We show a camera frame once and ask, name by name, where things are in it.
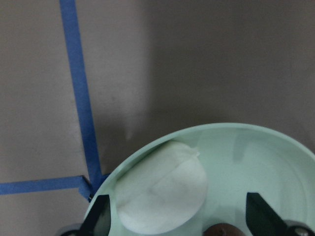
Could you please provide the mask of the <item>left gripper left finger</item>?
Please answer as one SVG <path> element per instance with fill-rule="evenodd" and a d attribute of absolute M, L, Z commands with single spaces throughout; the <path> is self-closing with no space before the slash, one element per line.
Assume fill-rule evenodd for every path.
<path fill-rule="evenodd" d="M 81 225 L 79 236 L 108 236 L 111 228 L 109 195 L 97 196 L 92 208 Z"/>

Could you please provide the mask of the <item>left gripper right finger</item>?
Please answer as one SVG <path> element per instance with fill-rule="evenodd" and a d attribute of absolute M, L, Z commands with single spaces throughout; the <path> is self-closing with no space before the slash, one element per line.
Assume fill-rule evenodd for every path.
<path fill-rule="evenodd" d="M 256 192 L 246 196 L 246 225 L 253 236 L 313 236 L 306 224 L 283 220 Z"/>

